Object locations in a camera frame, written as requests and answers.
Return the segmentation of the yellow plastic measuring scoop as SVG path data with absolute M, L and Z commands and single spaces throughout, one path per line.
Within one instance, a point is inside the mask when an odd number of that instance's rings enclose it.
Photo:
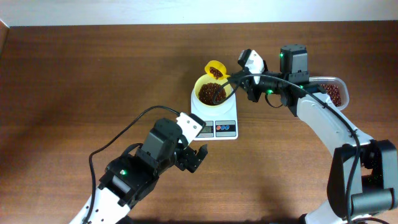
M 215 80 L 225 80 L 230 77 L 225 65 L 217 60 L 209 61 L 205 66 L 205 72 Z

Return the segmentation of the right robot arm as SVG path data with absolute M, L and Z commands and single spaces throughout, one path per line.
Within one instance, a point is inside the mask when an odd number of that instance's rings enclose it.
M 306 123 L 333 157 L 327 201 L 303 214 L 300 223 L 361 223 L 397 208 L 397 149 L 358 129 L 332 102 L 326 90 L 310 78 L 304 45 L 280 49 L 280 71 L 270 72 L 255 50 L 243 50 L 241 71 L 228 81 L 257 102 L 262 94 L 280 95 L 282 105 Z

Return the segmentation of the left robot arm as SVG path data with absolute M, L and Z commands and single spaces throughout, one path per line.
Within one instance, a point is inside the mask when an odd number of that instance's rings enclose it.
M 72 219 L 72 223 L 117 223 L 155 188 L 160 175 L 175 166 L 194 173 L 208 154 L 189 144 L 206 123 L 194 114 L 181 113 L 176 121 L 156 121 L 143 143 L 132 144 L 111 161 L 95 194 Z

